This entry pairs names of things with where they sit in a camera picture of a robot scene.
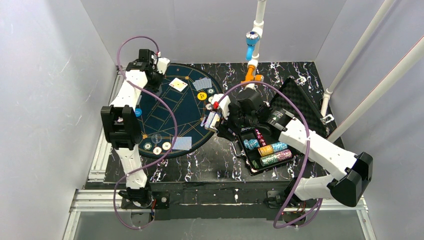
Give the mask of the boxed deck of playing cards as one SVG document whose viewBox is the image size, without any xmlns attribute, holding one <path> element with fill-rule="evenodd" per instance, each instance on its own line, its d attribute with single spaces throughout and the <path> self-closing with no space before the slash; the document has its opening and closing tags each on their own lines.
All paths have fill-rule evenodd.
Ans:
<svg viewBox="0 0 424 240">
<path fill-rule="evenodd" d="M 204 128 L 208 131 L 216 132 L 218 130 L 217 125 L 220 123 L 220 121 L 221 114 L 219 112 L 211 111 L 206 118 Z"/>
</svg>

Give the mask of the yellow big blind button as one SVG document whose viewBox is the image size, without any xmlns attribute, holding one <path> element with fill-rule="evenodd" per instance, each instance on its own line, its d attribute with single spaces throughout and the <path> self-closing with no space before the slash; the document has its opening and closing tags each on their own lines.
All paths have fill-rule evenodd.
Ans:
<svg viewBox="0 0 424 240">
<path fill-rule="evenodd" d="M 205 92 L 199 92 L 199 93 L 197 94 L 197 99 L 198 99 L 199 101 L 205 101 L 207 98 L 208 98 L 208 94 L 207 94 L 207 93 L 205 93 Z"/>
</svg>

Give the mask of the blue backed card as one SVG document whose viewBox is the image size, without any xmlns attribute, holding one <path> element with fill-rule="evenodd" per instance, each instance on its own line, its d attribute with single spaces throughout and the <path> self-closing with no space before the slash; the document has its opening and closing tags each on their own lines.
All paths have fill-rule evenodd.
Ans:
<svg viewBox="0 0 424 240">
<path fill-rule="evenodd" d="M 192 137 L 191 136 L 180 137 L 180 146 L 185 151 L 190 150 L 192 148 Z"/>
<path fill-rule="evenodd" d="M 176 140 L 175 140 L 175 142 L 174 142 L 174 145 L 172 146 L 172 148 L 171 148 L 172 150 L 182 150 L 182 151 L 185 151 L 185 150 L 183 150 L 182 148 L 181 148 L 181 143 L 180 143 L 180 137 L 177 137 L 176 138 Z"/>
<path fill-rule="evenodd" d="M 198 82 L 200 89 L 209 89 L 212 87 L 212 80 L 210 78 L 202 78 Z"/>
<path fill-rule="evenodd" d="M 203 90 L 206 87 L 205 79 L 195 80 L 192 84 L 197 91 Z"/>
</svg>

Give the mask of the blue small blind button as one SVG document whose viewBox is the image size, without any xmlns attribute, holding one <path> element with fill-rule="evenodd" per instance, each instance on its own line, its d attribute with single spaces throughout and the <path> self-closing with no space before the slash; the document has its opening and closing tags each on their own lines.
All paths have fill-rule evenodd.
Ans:
<svg viewBox="0 0 424 240">
<path fill-rule="evenodd" d="M 140 109 L 140 108 L 136 108 L 135 109 L 135 116 L 138 118 L 138 117 L 140 117 L 141 115 L 142 115 L 142 110 Z"/>
</svg>

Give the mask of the clear dealer button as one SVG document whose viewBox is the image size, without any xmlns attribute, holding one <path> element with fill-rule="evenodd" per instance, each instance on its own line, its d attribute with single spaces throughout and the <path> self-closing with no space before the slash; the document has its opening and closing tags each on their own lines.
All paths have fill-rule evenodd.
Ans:
<svg viewBox="0 0 424 240">
<path fill-rule="evenodd" d="M 159 133 L 154 133 L 154 134 L 151 136 L 151 141 L 152 141 L 155 145 L 159 144 L 162 140 L 163 140 L 162 135 L 161 135 L 161 134 L 159 134 Z"/>
</svg>

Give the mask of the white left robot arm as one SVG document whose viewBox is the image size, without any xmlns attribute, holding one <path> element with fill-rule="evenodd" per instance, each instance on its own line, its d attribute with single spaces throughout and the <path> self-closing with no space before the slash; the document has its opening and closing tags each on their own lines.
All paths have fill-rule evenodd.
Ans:
<svg viewBox="0 0 424 240">
<path fill-rule="evenodd" d="M 158 69 L 158 61 L 152 50 L 140 49 L 138 58 L 127 65 L 126 79 L 116 97 L 100 110 L 105 139 L 119 156 L 128 189 L 143 189 L 148 181 L 139 169 L 142 166 L 139 143 L 143 134 L 135 110 L 142 90 L 156 93 L 161 87 L 164 70 Z"/>
</svg>

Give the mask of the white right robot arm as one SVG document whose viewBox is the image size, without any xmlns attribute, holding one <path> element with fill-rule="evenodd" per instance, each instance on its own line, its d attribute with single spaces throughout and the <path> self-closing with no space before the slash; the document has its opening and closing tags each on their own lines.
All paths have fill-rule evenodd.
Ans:
<svg viewBox="0 0 424 240">
<path fill-rule="evenodd" d="M 247 88 L 248 110 L 244 99 L 231 102 L 226 94 L 215 94 L 211 104 L 220 120 L 211 125 L 222 138 L 229 139 L 244 127 L 261 129 L 273 140 L 288 144 L 328 171 L 327 176 L 298 176 L 285 190 L 285 204 L 310 199 L 335 199 L 355 207 L 372 179 L 373 158 L 366 152 L 355 154 L 333 144 L 309 129 L 303 115 L 294 116 L 281 107 L 266 105 L 258 92 Z"/>
</svg>

